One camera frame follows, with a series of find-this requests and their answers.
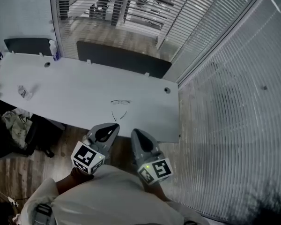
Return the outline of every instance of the eyeglasses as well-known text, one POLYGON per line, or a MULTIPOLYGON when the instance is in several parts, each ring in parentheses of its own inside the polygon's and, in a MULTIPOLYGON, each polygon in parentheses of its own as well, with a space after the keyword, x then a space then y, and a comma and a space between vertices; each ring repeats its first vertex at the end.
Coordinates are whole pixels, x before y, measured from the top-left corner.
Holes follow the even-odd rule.
POLYGON ((111 104, 113 104, 113 105, 115 105, 115 104, 128 105, 128 104, 130 104, 130 101, 126 101, 126 100, 114 100, 114 101, 111 101, 111 104))

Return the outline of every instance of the dark panel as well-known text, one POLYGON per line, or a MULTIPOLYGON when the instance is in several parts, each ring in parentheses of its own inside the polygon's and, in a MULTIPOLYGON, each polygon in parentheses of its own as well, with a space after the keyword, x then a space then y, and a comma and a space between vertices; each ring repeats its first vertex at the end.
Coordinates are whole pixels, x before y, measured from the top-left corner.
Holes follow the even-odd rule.
POLYGON ((150 76, 157 78, 162 78, 172 65, 170 62, 138 52, 81 41, 77 42, 77 51, 81 61, 89 59, 92 63, 141 74, 150 73, 150 76))
POLYGON ((51 56, 47 38, 11 38, 4 40, 9 52, 51 56))

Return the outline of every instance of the white desk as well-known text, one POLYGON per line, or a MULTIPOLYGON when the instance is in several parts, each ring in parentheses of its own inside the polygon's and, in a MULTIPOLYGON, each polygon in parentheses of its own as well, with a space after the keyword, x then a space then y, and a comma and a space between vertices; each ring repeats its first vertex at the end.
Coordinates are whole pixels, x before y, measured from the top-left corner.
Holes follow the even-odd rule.
POLYGON ((130 137, 131 131, 139 128, 158 141, 178 142, 177 84, 122 69, 67 58, 54 62, 46 56, 7 53, 1 61, 0 100, 85 129, 115 122, 113 111, 120 136, 130 137), (47 61, 51 65, 45 68, 47 61), (18 94, 18 85, 34 90, 30 101, 18 94), (113 100, 131 103, 114 107, 113 100), (127 113, 120 119, 124 110, 127 113))

